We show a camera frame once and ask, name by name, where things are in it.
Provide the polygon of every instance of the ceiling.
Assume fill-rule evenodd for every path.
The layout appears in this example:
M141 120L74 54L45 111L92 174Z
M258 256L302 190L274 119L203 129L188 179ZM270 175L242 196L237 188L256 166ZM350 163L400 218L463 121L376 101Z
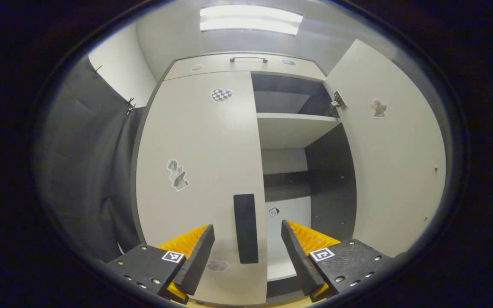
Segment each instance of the ceiling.
M222 4L257 4L303 14L296 36L255 30L201 33L199 10ZM318 0L175 0L137 22L137 39L149 69L160 80L172 60L222 51L264 51L314 60L328 74L355 39L389 59L397 47L334 3Z

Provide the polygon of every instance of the cabinet shelf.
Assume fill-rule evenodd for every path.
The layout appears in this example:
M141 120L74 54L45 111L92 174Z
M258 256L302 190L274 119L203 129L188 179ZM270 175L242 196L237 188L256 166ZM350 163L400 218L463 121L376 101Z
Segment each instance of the cabinet shelf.
M257 113L262 150L305 148L340 124L334 117L293 113Z

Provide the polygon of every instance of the open cabinet door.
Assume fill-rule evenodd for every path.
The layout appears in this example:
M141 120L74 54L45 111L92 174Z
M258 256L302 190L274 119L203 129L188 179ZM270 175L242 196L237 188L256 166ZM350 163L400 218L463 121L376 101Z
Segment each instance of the open cabinet door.
M353 237L395 257L431 221L442 197L444 143L430 105L389 59L356 40L324 82L338 112L356 177Z
M143 127L136 181L148 245L214 226L209 262L192 299L266 302L264 180L250 72L163 81Z

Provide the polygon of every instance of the drawer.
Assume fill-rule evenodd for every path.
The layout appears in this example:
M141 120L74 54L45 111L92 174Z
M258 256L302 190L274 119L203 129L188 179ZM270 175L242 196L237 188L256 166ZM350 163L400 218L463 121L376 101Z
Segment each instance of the drawer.
M255 58L236 58L235 61L229 60L234 57ZM276 74L321 82L326 78L313 61L272 54L226 53L178 60L174 63L168 74L166 74L165 80L196 74L227 71Z

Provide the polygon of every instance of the fluorescent light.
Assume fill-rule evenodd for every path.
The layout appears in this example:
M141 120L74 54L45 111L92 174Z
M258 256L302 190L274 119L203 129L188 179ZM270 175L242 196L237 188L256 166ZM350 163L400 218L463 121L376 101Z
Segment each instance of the fluorescent light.
M211 6L200 10L200 30L257 29L296 35L303 16L265 6Z

